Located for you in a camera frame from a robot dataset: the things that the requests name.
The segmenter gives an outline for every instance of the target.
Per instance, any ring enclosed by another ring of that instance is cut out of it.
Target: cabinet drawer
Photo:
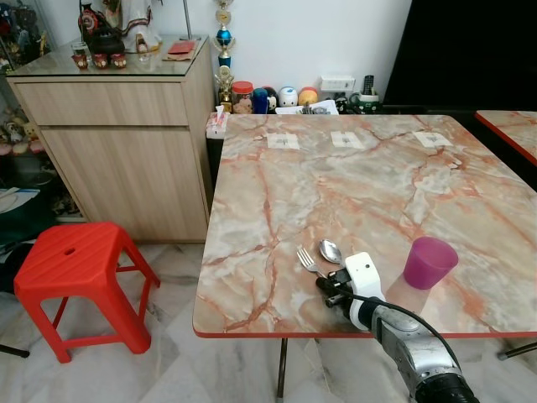
[[[186,126],[175,82],[51,82],[17,84],[29,113],[43,126]]]

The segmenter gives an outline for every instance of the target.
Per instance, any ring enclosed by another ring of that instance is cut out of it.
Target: white wall
[[[77,0],[42,1],[58,44],[76,38]],[[237,39],[233,74],[236,80],[277,90],[316,85],[322,74],[351,74],[358,90],[363,77],[374,74],[382,95],[410,4],[411,0],[235,0],[228,26]],[[190,0],[188,5],[193,33],[214,36],[216,3]],[[153,0],[153,11],[161,34],[186,32],[181,0],[164,0],[164,6]]]

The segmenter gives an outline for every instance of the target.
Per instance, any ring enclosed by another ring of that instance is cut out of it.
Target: wooden cabinet
[[[41,133],[92,220],[119,222],[136,239],[205,239],[190,133],[130,128]]]
[[[61,64],[69,57],[60,50],[8,78],[88,221],[116,222],[140,241],[205,240],[212,199],[205,127],[214,92],[206,39],[199,46],[187,65],[165,62],[146,76],[138,73],[144,66],[131,76],[128,68],[72,75],[75,65]],[[47,74],[35,75],[40,66]]]

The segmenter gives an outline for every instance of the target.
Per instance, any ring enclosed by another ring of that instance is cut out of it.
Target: wall socket
[[[352,76],[321,76],[321,91],[352,92],[356,79]]]

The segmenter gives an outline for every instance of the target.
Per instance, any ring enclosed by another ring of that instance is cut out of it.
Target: fork
[[[300,262],[305,267],[306,270],[308,270],[311,273],[316,273],[317,276],[326,278],[325,275],[323,275],[320,271],[313,259],[311,258],[310,254],[304,249],[302,245],[300,245],[296,249],[296,254],[299,257]]]

